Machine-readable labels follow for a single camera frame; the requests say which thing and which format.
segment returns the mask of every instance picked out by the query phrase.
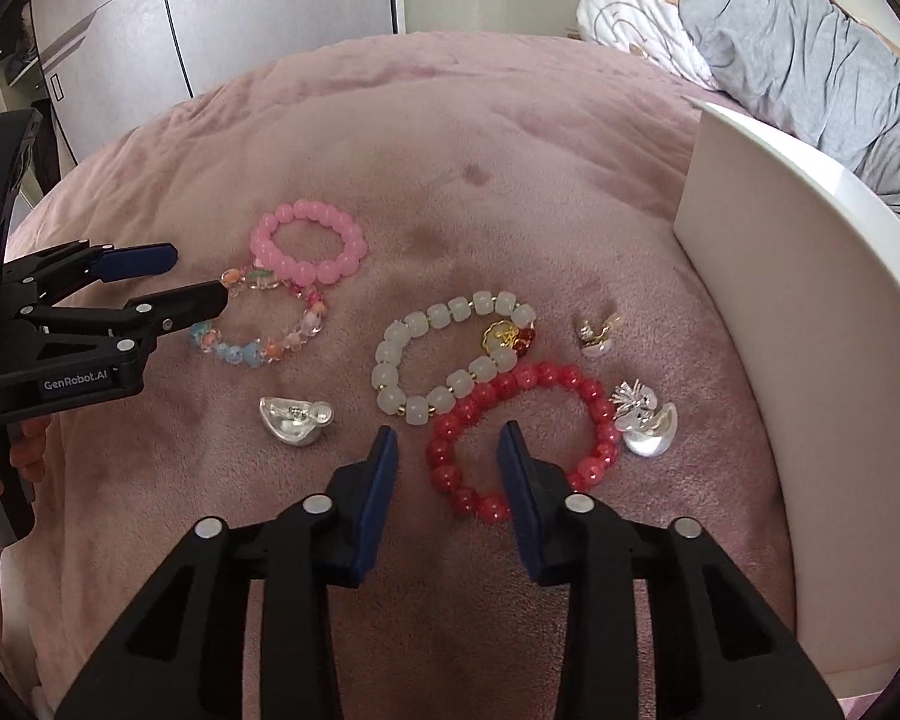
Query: jewelry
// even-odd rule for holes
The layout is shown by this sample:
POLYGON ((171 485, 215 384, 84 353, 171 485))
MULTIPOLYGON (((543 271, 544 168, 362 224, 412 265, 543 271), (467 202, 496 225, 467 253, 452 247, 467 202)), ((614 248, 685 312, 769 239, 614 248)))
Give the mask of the jewelry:
POLYGON ((613 340, 610 333, 616 330, 624 323, 623 317, 619 313, 614 312, 601 328, 600 333, 596 333, 590 325, 589 319, 576 319, 574 322, 574 330, 577 334, 577 341, 580 344, 583 357, 588 360, 595 360, 602 357, 613 348, 613 340))
POLYGON ((213 322, 198 322, 190 328, 190 338, 204 354, 215 354, 231 365, 245 362, 250 367, 261 367, 265 362, 279 362, 287 351, 300 351, 310 338, 322 330, 327 306, 322 293, 314 286, 300 287, 264 269, 231 268, 220 277, 220 281, 230 296, 240 295, 245 290, 269 292, 287 287, 291 295, 306 301, 307 309, 293 330, 285 330, 281 336, 267 338, 266 341, 257 338, 243 346, 223 341, 223 335, 213 322))
POLYGON ((269 432, 290 446, 312 445, 333 421, 333 407, 322 400, 260 398, 260 415, 269 432))
POLYGON ((666 452, 677 435, 677 407, 664 403, 656 409, 656 393, 637 379, 633 386, 624 382, 610 399, 617 405, 614 424, 634 455, 655 458, 666 452))
POLYGON ((275 214, 264 214, 260 224, 250 233, 250 251, 262 266, 273 271, 283 281, 293 281, 300 287, 309 287, 314 281, 336 284, 343 276, 352 276, 360 269, 360 261, 367 256, 364 231, 354 223, 351 215, 338 211, 332 205, 310 200, 298 200, 293 205, 281 203, 275 214), (312 220, 340 234, 343 238, 343 254, 335 260, 299 262, 284 254, 271 240, 281 224, 293 220, 312 220))
POLYGON ((560 384, 576 392, 586 403, 596 429, 596 445, 574 469, 567 471, 567 483, 574 493, 584 493, 604 480, 607 469, 620 454, 622 435, 613 423, 615 408, 604 397, 604 388, 596 379, 584 379, 576 365, 558 367, 552 362, 521 361, 512 372, 498 373, 490 382, 474 385, 471 394, 458 400, 450 413, 434 420, 434 432, 426 448, 427 464, 432 469, 430 481, 441 493, 450 495, 450 506, 457 514, 476 514, 484 522, 509 519, 509 507, 499 493, 480 495, 463 483, 463 473, 454 464, 454 443, 461 433, 480 421, 483 412, 502 400, 513 398, 519 391, 536 386, 560 384))
POLYGON ((518 303, 514 293, 501 292, 496 298, 489 292, 474 293, 471 300, 454 298, 447 303, 437 303, 422 311, 397 319, 384 333, 384 340, 377 346, 377 367, 373 369, 370 383, 377 391, 377 406, 389 416, 405 416, 408 425, 425 425, 437 413, 449 413, 458 399, 465 398, 477 383, 486 383, 498 373, 514 369, 518 358, 517 342, 526 354, 533 343, 533 322, 536 312, 528 303, 518 303), (403 349, 411 338, 421 338, 434 327, 442 330, 450 322, 464 322, 471 314, 485 317, 491 312, 507 319, 497 322, 484 333, 484 357, 477 357, 468 370, 455 370, 447 376, 446 386, 436 386, 426 397, 407 397, 400 389, 400 372, 397 366, 403 358, 403 349), (516 333, 504 328, 512 326, 516 333))

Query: white wardrobe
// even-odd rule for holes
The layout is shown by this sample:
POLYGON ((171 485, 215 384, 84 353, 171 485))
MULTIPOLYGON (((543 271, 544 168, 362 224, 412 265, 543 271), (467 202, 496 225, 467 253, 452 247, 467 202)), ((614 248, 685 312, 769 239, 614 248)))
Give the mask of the white wardrobe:
POLYGON ((181 100, 289 53, 395 31, 394 0, 31 0, 79 162, 181 100))

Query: gray blanket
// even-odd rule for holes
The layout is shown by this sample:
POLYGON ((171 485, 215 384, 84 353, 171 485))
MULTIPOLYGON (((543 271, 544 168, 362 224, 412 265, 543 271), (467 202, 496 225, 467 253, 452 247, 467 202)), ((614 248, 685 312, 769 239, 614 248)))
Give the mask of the gray blanket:
POLYGON ((852 170, 900 216, 900 59, 828 0, 680 0, 715 79, 852 170))

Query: white bead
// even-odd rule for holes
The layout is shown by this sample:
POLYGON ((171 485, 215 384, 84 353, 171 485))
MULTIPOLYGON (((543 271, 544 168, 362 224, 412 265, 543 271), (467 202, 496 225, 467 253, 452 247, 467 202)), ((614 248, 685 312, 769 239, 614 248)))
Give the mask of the white bead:
POLYGON ((523 330, 524 327, 530 327, 536 321, 536 312, 530 303, 524 303, 517 306, 511 314, 511 322, 523 330))
POLYGON ((430 418, 430 404, 425 397, 415 395, 407 398, 407 424, 425 425, 430 418))
POLYGON ((490 357, 477 357, 470 363, 470 372, 477 377, 478 382, 488 382, 497 375, 497 367, 490 357))
POLYGON ((410 329, 410 336, 413 338, 427 335, 427 331, 430 328, 430 323, 427 322, 427 314, 424 314, 422 311, 413 312, 413 314, 404 319, 404 322, 410 329))
POLYGON ((454 298, 447 303, 447 308, 453 314, 454 322, 464 322, 466 319, 470 319, 470 304, 466 298, 454 298))
POLYGON ((457 405, 457 399, 453 396, 453 392, 445 386, 435 386, 434 389, 431 389, 427 396, 427 402, 436 409, 437 413, 447 413, 457 405))
POLYGON ((466 397, 473 391, 473 377, 465 370, 455 370, 447 376, 447 386, 453 389, 454 397, 466 397))
POLYGON ((450 324, 450 310, 445 303, 436 303, 427 309, 427 317, 434 329, 442 330, 450 324))
POLYGON ((493 295, 487 292, 473 293, 473 310, 478 317, 485 317, 493 311, 493 295))
POLYGON ((509 346, 501 346, 499 349, 490 352, 490 359, 501 373, 506 373, 508 370, 513 370, 516 367, 516 352, 509 346))
POLYGON ((500 293, 497 295, 497 314, 501 317, 509 317, 514 312, 516 305, 516 295, 514 293, 500 293))
POLYGON ((410 328, 399 319, 391 322, 391 326, 384 332, 384 341, 396 341, 400 346, 410 343, 410 328))
POLYGON ((370 375, 370 384, 373 385, 373 389, 380 389, 381 386, 397 386, 399 381, 400 372, 396 370, 396 365, 392 362, 381 362, 370 375))
POLYGON ((396 341, 380 341, 377 344, 377 362, 389 362, 391 365, 400 365, 403 358, 403 346, 396 341))
POLYGON ((377 405, 383 413, 393 416, 403 404, 407 402, 407 396, 399 386, 385 386, 377 394, 377 405))

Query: white beaded bracelet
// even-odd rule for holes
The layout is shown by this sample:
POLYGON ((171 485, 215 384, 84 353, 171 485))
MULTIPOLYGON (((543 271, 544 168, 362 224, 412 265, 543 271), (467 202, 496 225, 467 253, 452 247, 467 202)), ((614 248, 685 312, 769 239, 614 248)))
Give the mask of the white beaded bracelet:
POLYGON ((425 425, 431 415, 453 410, 458 398, 466 397, 473 391, 475 382, 489 382, 498 373, 513 370, 520 355, 514 349, 512 338, 507 343, 501 340, 500 334, 487 332, 484 338, 487 355, 477 357, 468 370, 455 370, 447 376, 446 386, 435 386, 426 397, 407 397, 400 389, 397 367, 403 358, 403 348, 411 338, 425 336, 431 327, 442 330, 450 322, 465 322, 471 314, 485 317, 493 312, 506 317, 518 331, 533 338, 536 312, 528 303, 518 303, 516 295, 508 292, 501 292, 496 298, 489 292, 474 293, 471 300, 454 298, 445 304, 431 306, 426 314, 418 311, 393 322, 386 329, 384 340, 377 346, 377 365, 370 377, 370 383, 377 391, 380 410, 389 416, 405 416, 409 425, 425 425))

